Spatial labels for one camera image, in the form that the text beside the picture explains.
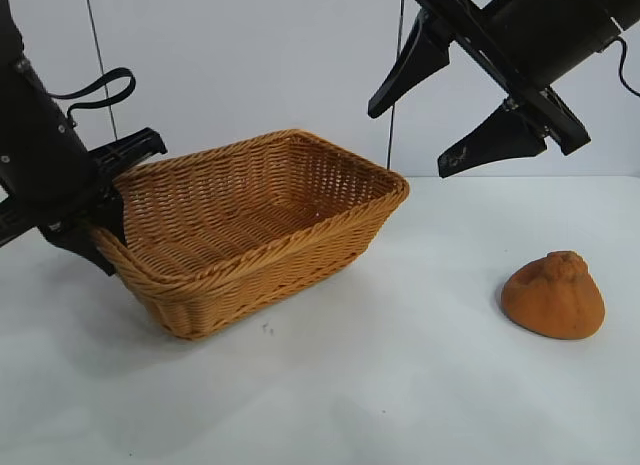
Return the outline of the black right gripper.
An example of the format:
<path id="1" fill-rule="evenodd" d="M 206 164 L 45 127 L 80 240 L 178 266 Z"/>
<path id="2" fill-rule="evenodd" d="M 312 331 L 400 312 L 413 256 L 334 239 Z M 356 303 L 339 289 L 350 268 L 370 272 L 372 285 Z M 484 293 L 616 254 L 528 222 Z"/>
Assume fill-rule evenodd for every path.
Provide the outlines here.
<path id="1" fill-rule="evenodd" d="M 615 41 L 623 0 L 415 0 L 420 11 L 389 74 L 368 102 L 377 118 L 420 82 L 449 65 L 449 47 L 464 51 L 506 92 L 476 129 L 445 150 L 447 178 L 487 164 L 536 157 L 552 138 L 563 154 L 589 134 L 552 84 Z"/>

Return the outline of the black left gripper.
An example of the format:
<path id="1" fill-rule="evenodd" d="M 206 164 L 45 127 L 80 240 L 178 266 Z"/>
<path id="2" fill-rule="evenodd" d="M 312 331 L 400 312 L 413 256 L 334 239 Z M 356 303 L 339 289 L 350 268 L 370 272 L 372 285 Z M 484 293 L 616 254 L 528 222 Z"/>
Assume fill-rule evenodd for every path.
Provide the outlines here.
<path id="1" fill-rule="evenodd" d="M 136 85 L 116 68 L 67 95 L 62 111 L 27 59 L 1 69 L 1 241 L 8 243 L 39 227 L 56 248 L 77 255 L 113 276 L 116 269 L 95 245 L 85 220 L 127 245 L 124 201 L 115 180 L 167 149 L 160 135 L 144 128 L 93 150 L 75 131 L 73 111 L 103 108 L 126 99 Z"/>

